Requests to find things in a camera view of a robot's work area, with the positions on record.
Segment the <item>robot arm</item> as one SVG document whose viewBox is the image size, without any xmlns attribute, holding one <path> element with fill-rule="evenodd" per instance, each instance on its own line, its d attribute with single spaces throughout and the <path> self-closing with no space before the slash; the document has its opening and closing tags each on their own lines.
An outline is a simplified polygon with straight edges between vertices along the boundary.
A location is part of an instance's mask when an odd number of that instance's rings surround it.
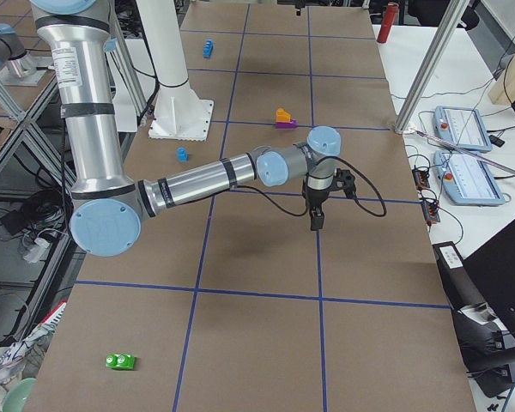
<svg viewBox="0 0 515 412">
<path fill-rule="evenodd" d="M 113 257 L 138 240 L 142 224 L 160 212 L 195 203 L 259 180 L 268 187 L 303 182 L 312 230 L 324 224 L 323 204 L 334 191 L 355 198 L 355 177 L 340 158 L 333 128 L 313 128 L 304 142 L 262 146 L 165 177 L 126 172 L 106 64 L 114 8 L 109 1 L 35 1 L 35 26 L 51 48 L 61 116 L 76 170 L 69 229 L 85 252 Z"/>
</svg>

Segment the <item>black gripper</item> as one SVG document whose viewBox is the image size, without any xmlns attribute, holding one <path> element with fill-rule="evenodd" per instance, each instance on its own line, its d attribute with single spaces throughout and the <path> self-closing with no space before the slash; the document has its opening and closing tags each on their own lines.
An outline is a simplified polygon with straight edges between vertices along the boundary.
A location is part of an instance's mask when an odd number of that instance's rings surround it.
<svg viewBox="0 0 515 412">
<path fill-rule="evenodd" d="M 336 168 L 327 178 L 315 178 L 307 175 L 302 184 L 302 196 L 309 210 L 310 229 L 319 231 L 324 226 L 323 203 L 331 192 L 342 191 L 347 199 L 356 197 L 355 176 L 349 171 Z"/>
</svg>

